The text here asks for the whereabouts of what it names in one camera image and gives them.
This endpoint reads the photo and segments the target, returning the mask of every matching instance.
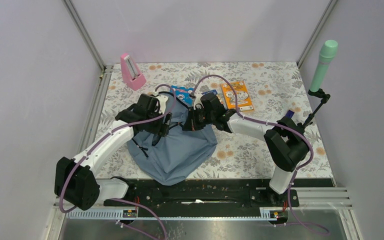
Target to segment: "orange book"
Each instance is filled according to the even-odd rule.
[[[248,93],[247,87],[244,81],[235,81],[230,83],[237,94],[237,106],[241,112],[253,111],[254,106],[251,102],[251,97]],[[226,83],[221,84],[221,90],[223,91],[224,100],[228,109],[235,109],[235,94],[231,87]]]

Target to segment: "white wall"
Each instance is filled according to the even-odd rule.
[[[364,239],[384,239],[384,1],[339,1],[301,69],[307,87],[328,39],[339,49],[322,85],[332,97],[317,123]]]
[[[0,240],[37,240],[99,69],[61,0],[0,1]]]
[[[106,64],[297,61],[329,0],[72,0]]]

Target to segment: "blue fabric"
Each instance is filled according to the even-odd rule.
[[[166,106],[169,108],[173,104],[173,96],[161,94],[168,96]],[[177,102],[171,113],[172,128],[166,137],[159,138],[141,131],[133,138],[137,145],[132,140],[127,142],[128,152],[139,168],[167,186],[183,181],[214,153],[217,145],[211,125],[199,131],[182,131],[178,123],[184,124],[188,117],[186,106]]]

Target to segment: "floral pattern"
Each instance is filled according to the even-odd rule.
[[[162,83],[192,88],[200,78],[209,74],[221,75],[231,82],[245,81],[255,107],[254,112],[245,112],[247,116],[275,122],[288,110],[293,110],[293,120],[302,123],[311,113],[295,62],[139,63],[138,66],[147,82],[135,92],[124,84],[120,64],[114,65],[97,136],[102,135],[118,112],[135,103],[141,93],[152,92]],[[211,77],[204,80],[198,90],[216,89],[223,98],[221,83],[221,79]],[[265,142],[219,130],[214,132],[218,141],[214,154],[192,172],[189,179],[270,178],[273,175],[275,164]],[[307,127],[305,136],[314,148],[314,160],[302,168],[297,177],[331,178],[333,174],[316,123]],[[150,178],[133,161],[126,145],[105,163],[98,174],[98,178],[112,176]]]

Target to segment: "green microphone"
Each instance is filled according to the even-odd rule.
[[[318,55],[318,64],[312,78],[310,91],[317,92],[322,85],[326,72],[328,71],[329,64],[332,62],[338,51],[338,42],[335,40],[327,40],[320,49]]]

